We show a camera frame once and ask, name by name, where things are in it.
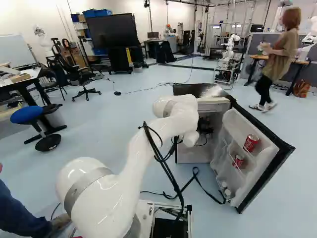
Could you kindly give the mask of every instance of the shoe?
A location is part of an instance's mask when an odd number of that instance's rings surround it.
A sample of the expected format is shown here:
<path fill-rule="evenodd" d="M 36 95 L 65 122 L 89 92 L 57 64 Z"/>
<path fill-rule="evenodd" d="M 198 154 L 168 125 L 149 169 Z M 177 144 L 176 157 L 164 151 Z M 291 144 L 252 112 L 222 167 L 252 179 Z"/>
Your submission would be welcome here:
<path fill-rule="evenodd" d="M 53 220 L 51 220 L 52 230 L 45 236 L 45 238 L 58 237 L 71 223 L 70 217 L 64 213 Z"/>
<path fill-rule="evenodd" d="M 260 104 L 249 105 L 249 108 L 255 109 L 255 110 L 258 110 L 258 111 L 261 111 L 261 112 L 263 112 L 263 110 L 264 110 L 264 106 L 261 106 Z"/>
<path fill-rule="evenodd" d="M 263 113 L 267 113 L 268 111 L 271 111 L 275 106 L 277 105 L 277 102 L 271 102 L 265 104 L 265 109 L 262 111 Z"/>

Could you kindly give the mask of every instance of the tv screen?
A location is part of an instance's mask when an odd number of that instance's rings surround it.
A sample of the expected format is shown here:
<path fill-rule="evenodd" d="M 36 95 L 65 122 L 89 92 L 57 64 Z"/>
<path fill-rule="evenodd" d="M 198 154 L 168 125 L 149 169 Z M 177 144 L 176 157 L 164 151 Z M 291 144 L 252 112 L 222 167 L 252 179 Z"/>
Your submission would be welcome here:
<path fill-rule="evenodd" d="M 86 21 L 96 48 L 139 45 L 135 20 L 131 13 L 89 17 Z"/>

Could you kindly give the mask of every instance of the ceiling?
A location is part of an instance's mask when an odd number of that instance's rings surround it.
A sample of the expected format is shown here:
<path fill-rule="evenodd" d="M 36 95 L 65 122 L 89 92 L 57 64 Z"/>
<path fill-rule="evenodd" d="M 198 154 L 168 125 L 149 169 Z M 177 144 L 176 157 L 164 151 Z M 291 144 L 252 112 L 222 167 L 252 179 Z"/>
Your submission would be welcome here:
<path fill-rule="evenodd" d="M 183 3 L 191 3 L 191 4 L 201 4 L 201 5 L 217 5 L 217 4 L 228 4 L 228 1 L 230 3 L 233 3 L 233 0 L 172 0 L 172 1 L 178 1 Z"/>

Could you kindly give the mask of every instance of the stool base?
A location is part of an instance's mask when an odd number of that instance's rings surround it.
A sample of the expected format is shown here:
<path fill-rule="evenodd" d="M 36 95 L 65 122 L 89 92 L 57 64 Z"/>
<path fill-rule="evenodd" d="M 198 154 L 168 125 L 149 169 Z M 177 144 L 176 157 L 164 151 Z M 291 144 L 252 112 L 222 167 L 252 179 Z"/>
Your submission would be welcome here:
<path fill-rule="evenodd" d="M 35 145 L 35 149 L 38 151 L 50 151 L 55 149 L 61 141 L 61 136 L 59 134 L 52 134 L 48 135 L 45 138 L 42 138 L 38 143 Z"/>

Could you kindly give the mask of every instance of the blue jeans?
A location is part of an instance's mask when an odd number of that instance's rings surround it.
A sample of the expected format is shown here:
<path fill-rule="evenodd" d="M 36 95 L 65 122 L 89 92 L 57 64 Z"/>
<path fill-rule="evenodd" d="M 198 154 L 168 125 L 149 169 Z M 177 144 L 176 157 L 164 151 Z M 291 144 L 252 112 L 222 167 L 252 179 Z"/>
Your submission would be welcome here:
<path fill-rule="evenodd" d="M 0 179 L 0 229 L 22 237 L 43 238 L 52 225 L 45 217 L 34 217 Z"/>

